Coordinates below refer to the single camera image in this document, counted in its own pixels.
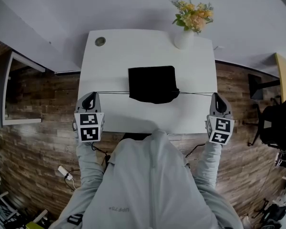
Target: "gray jacket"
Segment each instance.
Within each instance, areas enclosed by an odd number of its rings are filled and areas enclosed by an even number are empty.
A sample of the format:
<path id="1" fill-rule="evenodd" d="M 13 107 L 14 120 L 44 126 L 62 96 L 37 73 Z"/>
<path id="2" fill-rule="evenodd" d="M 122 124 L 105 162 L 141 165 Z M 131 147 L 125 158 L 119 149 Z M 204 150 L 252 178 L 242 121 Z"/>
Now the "gray jacket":
<path id="1" fill-rule="evenodd" d="M 157 130 L 122 140 L 105 174 L 89 144 L 77 147 L 82 186 L 56 229 L 242 229 L 233 207 L 215 191 L 221 145 L 206 143 L 192 176 L 187 160 Z"/>

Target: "black cable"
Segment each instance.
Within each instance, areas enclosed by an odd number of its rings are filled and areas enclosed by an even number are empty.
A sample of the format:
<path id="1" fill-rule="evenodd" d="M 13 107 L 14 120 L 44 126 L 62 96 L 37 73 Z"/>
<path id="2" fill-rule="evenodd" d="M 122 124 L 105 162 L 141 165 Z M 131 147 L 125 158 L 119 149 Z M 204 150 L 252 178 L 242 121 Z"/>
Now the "black cable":
<path id="1" fill-rule="evenodd" d="M 70 170 L 66 175 L 65 175 L 65 183 L 66 183 L 66 185 L 74 192 L 75 190 L 73 190 L 73 188 L 72 187 L 70 187 L 69 186 L 69 184 L 67 183 L 67 181 L 66 181 L 66 178 L 68 177 L 68 175 L 70 174 L 70 172 L 72 172 L 72 171 L 79 171 L 80 169 L 77 169 L 77 170 Z"/>
<path id="2" fill-rule="evenodd" d="M 79 171 L 80 169 L 77 169 L 77 170 L 70 170 L 67 174 L 66 174 L 66 176 L 68 176 L 69 175 L 69 173 L 71 173 L 72 171 Z"/>
<path id="3" fill-rule="evenodd" d="M 194 150 L 197 148 L 197 147 L 199 147 L 199 146 L 204 146 L 205 145 L 205 143 L 203 143 L 203 144 L 198 144 L 196 147 L 194 147 L 193 149 L 192 149 L 192 151 L 191 152 L 189 152 L 185 157 L 186 158 L 188 158 L 191 154 L 192 154 L 192 152 L 194 152 Z"/>
<path id="4" fill-rule="evenodd" d="M 92 149 L 93 151 L 97 150 L 97 151 L 99 151 L 99 152 L 105 154 L 105 158 L 103 159 L 102 164 L 104 163 L 104 160 L 105 160 L 105 164 L 106 164 L 106 168 L 105 168 L 105 169 L 107 169 L 108 161 L 109 161 L 109 159 L 110 159 L 110 157 L 111 157 L 111 156 L 108 154 L 108 151 L 103 151 L 103 150 L 97 148 L 96 146 L 94 146 L 93 144 L 91 144 L 91 149 Z"/>
<path id="5" fill-rule="evenodd" d="M 211 95 L 206 95 L 206 94 L 213 94 L 213 93 L 186 93 L 186 92 L 178 92 L 178 91 L 172 91 L 173 93 L 179 93 L 179 94 L 195 94 L 195 95 L 201 95 L 201 96 L 209 96 L 212 97 Z M 106 92 L 97 92 L 98 94 L 124 94 L 128 95 L 128 91 L 106 91 Z"/>
<path id="6" fill-rule="evenodd" d="M 67 178 L 67 177 L 68 177 L 68 175 L 66 175 L 66 176 L 65 176 L 64 181 L 65 181 L 66 185 L 67 185 L 67 186 L 68 186 L 68 187 L 69 187 L 69 188 L 74 192 L 75 190 L 73 190 L 73 188 L 72 188 L 72 187 L 70 187 L 70 186 L 69 186 L 69 184 L 66 182 L 66 178 Z"/>

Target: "sleeve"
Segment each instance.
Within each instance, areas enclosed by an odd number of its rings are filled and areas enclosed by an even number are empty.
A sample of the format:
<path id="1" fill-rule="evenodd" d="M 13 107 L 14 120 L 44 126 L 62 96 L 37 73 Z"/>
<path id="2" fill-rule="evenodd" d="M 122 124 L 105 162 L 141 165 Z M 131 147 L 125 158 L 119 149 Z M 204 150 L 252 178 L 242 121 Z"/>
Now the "sleeve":
<path id="1" fill-rule="evenodd" d="M 243 225 L 232 205 L 215 191 L 221 145 L 207 142 L 200 157 L 194 180 L 206 204 L 222 228 L 242 229 Z"/>
<path id="2" fill-rule="evenodd" d="M 81 170 L 82 186 L 75 190 L 68 205 L 62 211 L 59 219 L 51 225 L 52 228 L 65 228 L 67 218 L 71 215 L 84 214 L 90 205 L 103 179 L 103 168 L 97 162 L 96 151 L 91 149 L 91 143 L 82 143 L 76 148 Z"/>

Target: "white vase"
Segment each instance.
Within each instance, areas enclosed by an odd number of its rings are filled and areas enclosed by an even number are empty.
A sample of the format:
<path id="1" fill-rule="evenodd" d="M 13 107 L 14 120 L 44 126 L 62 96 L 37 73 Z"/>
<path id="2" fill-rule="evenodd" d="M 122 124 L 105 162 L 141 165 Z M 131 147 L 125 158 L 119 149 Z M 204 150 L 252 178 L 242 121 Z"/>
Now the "white vase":
<path id="1" fill-rule="evenodd" d="M 194 44 L 194 32 L 192 30 L 179 32 L 174 38 L 174 44 L 179 49 L 192 47 Z"/>

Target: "yellow flower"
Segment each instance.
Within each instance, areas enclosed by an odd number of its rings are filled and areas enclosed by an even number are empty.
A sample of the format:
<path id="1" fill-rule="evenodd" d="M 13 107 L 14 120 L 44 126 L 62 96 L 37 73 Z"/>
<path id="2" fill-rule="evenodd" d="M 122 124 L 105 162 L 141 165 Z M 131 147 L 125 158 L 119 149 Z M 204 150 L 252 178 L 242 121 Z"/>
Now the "yellow flower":
<path id="1" fill-rule="evenodd" d="M 201 18 L 207 17 L 206 12 L 203 11 L 203 10 L 199 10 L 199 11 L 198 11 L 198 15 L 199 15 Z"/>
<path id="2" fill-rule="evenodd" d="M 197 16 L 196 14 L 188 14 L 183 17 L 185 25 L 191 30 L 201 30 L 205 27 L 205 19 Z"/>
<path id="3" fill-rule="evenodd" d="M 183 7 L 180 8 L 180 10 L 181 10 L 181 11 L 186 11 L 187 8 L 186 8 L 186 6 L 183 6 Z"/>
<path id="4" fill-rule="evenodd" d="M 198 4 L 198 7 L 199 7 L 200 9 L 202 9 L 202 10 L 204 9 L 204 6 L 205 6 L 205 4 L 203 4 L 203 3 L 199 3 L 199 4 Z"/>
<path id="5" fill-rule="evenodd" d="M 213 11 L 212 10 L 208 10 L 207 12 L 206 12 L 206 15 L 208 16 L 208 17 L 213 17 Z"/>
<path id="6" fill-rule="evenodd" d="M 189 3 L 189 4 L 186 5 L 186 8 L 187 8 L 188 10 L 194 10 L 194 9 L 195 9 L 195 6 L 194 6 L 193 4 L 191 4 L 191 3 Z"/>

